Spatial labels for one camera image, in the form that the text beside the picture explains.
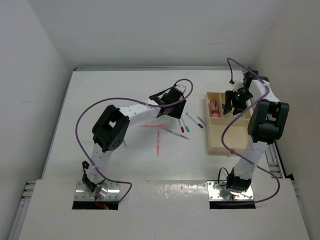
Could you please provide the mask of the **pink eraser roll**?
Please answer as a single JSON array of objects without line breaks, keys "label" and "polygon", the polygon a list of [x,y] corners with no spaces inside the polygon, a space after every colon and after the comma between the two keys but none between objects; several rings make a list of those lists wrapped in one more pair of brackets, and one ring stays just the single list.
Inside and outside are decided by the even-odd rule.
[{"label": "pink eraser roll", "polygon": [[210,115],[213,118],[220,118],[220,111],[219,111],[219,107],[218,107],[218,102],[215,99],[212,99],[209,101],[209,108],[210,108]]}]

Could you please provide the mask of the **aluminium rail back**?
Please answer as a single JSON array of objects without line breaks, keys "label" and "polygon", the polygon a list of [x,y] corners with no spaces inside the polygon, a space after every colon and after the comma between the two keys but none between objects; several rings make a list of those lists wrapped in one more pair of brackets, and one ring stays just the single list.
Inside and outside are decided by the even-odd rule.
[{"label": "aluminium rail back", "polygon": [[95,71],[184,71],[184,70],[217,70],[229,71],[228,66],[79,66],[74,72]]}]

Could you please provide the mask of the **aluminium rail left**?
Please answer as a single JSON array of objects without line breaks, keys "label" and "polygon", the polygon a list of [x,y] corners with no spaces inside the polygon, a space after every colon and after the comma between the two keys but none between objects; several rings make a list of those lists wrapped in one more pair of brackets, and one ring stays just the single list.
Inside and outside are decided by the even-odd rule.
[{"label": "aluminium rail left", "polygon": [[35,180],[27,181],[24,186],[23,193],[20,198],[18,210],[16,212],[16,215],[9,233],[9,237],[8,237],[9,240],[19,239],[35,186],[36,186]]}]

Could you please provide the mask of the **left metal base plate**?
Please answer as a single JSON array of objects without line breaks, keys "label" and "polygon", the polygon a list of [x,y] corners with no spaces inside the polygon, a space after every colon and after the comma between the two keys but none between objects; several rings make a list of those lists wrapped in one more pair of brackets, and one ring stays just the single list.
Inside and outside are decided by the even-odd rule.
[{"label": "left metal base plate", "polygon": [[80,180],[77,181],[74,201],[92,202],[97,198],[100,202],[113,202],[120,200],[120,186],[118,183],[113,183],[110,181],[104,181],[99,183],[95,190],[91,192],[89,188]]}]

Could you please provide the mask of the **red capped white marker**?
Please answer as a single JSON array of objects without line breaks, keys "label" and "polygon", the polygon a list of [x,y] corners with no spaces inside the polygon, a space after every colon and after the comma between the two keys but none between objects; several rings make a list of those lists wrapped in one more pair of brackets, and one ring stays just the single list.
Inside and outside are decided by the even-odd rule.
[{"label": "red capped white marker", "polygon": [[180,127],[181,132],[184,133],[184,132],[185,132],[185,129],[184,129],[184,127],[182,126],[182,123],[181,123],[181,120],[180,120],[180,119],[178,119],[178,124],[179,124],[179,127]]}]

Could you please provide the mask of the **metal base plate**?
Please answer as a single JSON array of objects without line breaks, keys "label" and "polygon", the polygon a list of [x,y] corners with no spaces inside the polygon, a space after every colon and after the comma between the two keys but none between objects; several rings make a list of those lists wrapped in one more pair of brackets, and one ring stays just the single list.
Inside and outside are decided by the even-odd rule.
[{"label": "metal base plate", "polygon": [[248,190],[240,192],[228,189],[226,184],[225,180],[220,182],[217,180],[207,181],[207,192],[210,202],[254,201],[254,193],[251,186],[249,186]]},{"label": "metal base plate", "polygon": [[92,202],[97,198],[100,202],[113,202],[120,200],[120,186],[118,183],[113,183],[110,181],[104,181],[99,183],[95,190],[91,192],[89,188],[80,180],[77,181],[74,201]]}]

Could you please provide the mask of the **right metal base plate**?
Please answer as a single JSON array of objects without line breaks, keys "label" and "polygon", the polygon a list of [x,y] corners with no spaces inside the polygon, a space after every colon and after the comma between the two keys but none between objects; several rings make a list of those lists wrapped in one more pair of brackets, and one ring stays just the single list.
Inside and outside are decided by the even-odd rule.
[{"label": "right metal base plate", "polygon": [[248,190],[240,192],[228,189],[226,184],[225,180],[220,182],[217,180],[207,181],[207,192],[210,202],[254,201],[254,193],[251,186],[249,186]]}]

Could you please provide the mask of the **purple capped white marker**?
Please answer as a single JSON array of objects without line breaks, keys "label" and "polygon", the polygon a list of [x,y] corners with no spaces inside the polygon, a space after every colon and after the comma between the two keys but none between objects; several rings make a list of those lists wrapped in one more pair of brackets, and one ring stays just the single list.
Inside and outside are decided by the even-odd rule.
[{"label": "purple capped white marker", "polygon": [[188,112],[186,112],[186,116],[190,118],[197,126],[199,126],[201,129],[203,129],[203,125],[199,123],[194,117],[192,117]]}]

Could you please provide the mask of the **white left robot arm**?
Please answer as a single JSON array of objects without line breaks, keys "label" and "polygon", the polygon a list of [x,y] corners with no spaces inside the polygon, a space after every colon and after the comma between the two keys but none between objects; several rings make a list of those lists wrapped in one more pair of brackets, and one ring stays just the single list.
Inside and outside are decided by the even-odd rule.
[{"label": "white left robot arm", "polygon": [[127,181],[111,180],[105,176],[111,155],[124,141],[128,128],[139,122],[169,116],[180,119],[186,104],[186,87],[174,84],[151,95],[145,102],[133,100],[135,105],[107,106],[92,128],[93,153],[82,163],[82,182],[91,193],[95,193],[105,181],[115,184],[132,184]]}]

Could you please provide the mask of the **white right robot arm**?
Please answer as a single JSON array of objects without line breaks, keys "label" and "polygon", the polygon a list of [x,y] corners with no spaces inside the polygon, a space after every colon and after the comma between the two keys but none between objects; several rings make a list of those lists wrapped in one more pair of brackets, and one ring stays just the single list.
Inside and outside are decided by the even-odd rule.
[{"label": "white right robot arm", "polygon": [[232,112],[238,119],[252,100],[253,113],[247,133],[249,139],[244,156],[226,178],[226,188],[232,192],[245,192],[250,187],[253,172],[265,150],[283,135],[290,105],[280,101],[270,89],[270,81],[256,70],[243,74],[243,82],[234,82],[233,90],[225,92],[223,114]]}]

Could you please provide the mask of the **beige compartment tray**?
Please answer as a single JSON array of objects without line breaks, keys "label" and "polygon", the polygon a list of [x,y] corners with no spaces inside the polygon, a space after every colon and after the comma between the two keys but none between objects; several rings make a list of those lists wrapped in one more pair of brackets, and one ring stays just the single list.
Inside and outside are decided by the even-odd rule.
[{"label": "beige compartment tray", "polygon": [[[221,117],[211,117],[209,107],[210,100],[217,100]],[[207,92],[204,97],[204,112],[207,131],[208,153],[211,155],[230,155],[222,144],[222,134],[226,127],[235,118],[232,112],[224,115],[222,104],[225,104],[225,94],[221,92]],[[225,144],[237,153],[243,154],[249,140],[248,124],[252,115],[252,110],[247,111],[227,130],[224,135]]]}]

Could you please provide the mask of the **orange highlighter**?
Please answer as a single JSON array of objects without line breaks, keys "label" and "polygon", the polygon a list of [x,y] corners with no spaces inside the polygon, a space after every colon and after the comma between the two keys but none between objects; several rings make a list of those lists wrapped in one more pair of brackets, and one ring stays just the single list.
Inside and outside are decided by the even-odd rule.
[{"label": "orange highlighter", "polygon": [[157,130],[157,139],[156,139],[156,154],[157,154],[157,157],[159,156],[160,154],[160,138],[161,138],[161,132],[160,132],[160,129]]}]

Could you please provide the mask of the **orange highlighter pen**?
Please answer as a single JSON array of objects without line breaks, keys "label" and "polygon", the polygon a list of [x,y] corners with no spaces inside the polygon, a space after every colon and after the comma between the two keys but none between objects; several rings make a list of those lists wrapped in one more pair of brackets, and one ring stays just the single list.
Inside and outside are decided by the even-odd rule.
[{"label": "orange highlighter pen", "polygon": [[140,125],[142,128],[166,128],[165,124],[142,124]]}]

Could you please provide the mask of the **clear blue ballpoint pen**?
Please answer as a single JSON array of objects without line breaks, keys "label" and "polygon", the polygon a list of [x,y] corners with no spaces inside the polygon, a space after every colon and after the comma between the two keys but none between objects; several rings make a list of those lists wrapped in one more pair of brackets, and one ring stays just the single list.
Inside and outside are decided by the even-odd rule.
[{"label": "clear blue ballpoint pen", "polygon": [[167,129],[167,128],[164,128],[164,130],[165,130],[166,132],[170,133],[170,134],[173,134],[173,135],[178,136],[178,137],[180,137],[180,138],[183,138],[183,139],[185,139],[185,140],[190,140],[188,137],[186,137],[186,136],[184,136],[184,135],[182,135],[182,134],[180,134],[180,133],[178,133],[178,132],[174,132],[174,131],[172,131],[172,130],[170,130],[170,129]]}]

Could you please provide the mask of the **teal capped white marker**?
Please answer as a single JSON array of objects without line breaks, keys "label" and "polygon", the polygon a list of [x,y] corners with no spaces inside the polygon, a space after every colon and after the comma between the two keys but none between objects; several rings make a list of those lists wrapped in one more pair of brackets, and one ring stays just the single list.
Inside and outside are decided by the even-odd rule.
[{"label": "teal capped white marker", "polygon": [[189,133],[190,129],[189,129],[188,125],[186,124],[185,120],[182,117],[181,117],[181,121],[183,123],[183,126],[184,126],[185,130]]}]

